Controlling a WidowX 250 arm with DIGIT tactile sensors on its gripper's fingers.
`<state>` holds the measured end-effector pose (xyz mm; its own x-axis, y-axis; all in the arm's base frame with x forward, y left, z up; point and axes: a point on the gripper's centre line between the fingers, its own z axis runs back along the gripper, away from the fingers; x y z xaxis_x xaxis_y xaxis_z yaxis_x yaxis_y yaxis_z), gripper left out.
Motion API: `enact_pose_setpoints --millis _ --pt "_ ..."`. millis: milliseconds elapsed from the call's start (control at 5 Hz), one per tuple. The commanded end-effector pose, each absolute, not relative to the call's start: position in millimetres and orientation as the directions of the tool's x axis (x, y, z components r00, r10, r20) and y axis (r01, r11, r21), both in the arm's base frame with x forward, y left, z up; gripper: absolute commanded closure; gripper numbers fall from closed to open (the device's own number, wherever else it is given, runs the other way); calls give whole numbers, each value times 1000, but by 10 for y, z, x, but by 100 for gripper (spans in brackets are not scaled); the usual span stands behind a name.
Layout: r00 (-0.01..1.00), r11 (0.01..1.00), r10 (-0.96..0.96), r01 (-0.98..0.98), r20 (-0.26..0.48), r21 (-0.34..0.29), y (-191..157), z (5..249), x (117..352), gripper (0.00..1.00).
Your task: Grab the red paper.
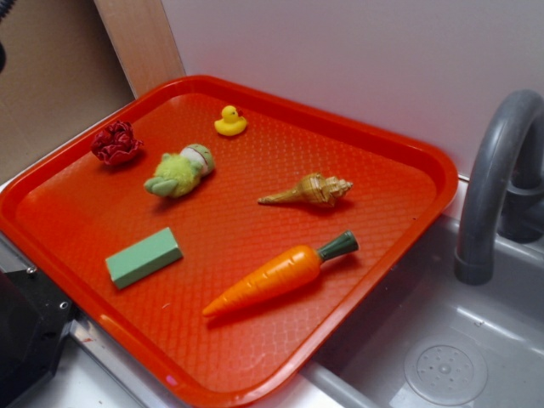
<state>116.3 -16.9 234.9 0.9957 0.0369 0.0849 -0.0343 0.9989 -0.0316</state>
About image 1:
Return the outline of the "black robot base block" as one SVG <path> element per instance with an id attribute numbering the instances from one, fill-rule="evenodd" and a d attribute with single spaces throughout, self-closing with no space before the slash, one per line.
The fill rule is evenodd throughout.
<path id="1" fill-rule="evenodd" d="M 1 406 L 56 374 L 75 309 L 41 270 L 1 273 Z"/>

